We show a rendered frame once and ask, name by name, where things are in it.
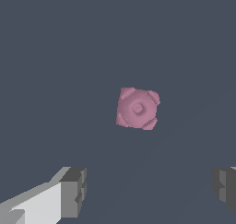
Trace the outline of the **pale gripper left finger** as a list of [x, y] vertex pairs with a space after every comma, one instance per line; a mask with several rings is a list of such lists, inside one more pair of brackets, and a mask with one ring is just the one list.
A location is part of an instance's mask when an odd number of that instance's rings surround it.
[[87, 169], [63, 167], [52, 179], [0, 204], [0, 224], [58, 224], [77, 218], [87, 192]]

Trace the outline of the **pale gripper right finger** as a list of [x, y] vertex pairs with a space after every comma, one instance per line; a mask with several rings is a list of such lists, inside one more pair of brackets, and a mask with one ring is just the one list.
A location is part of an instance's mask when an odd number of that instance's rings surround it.
[[211, 176], [214, 195], [236, 214], [236, 167], [213, 168]]

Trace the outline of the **pink knobbed block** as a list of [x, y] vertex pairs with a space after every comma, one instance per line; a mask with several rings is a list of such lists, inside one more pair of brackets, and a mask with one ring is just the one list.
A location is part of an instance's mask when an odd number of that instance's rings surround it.
[[158, 119], [159, 94], [153, 90], [121, 88], [116, 123], [123, 127], [152, 130]]

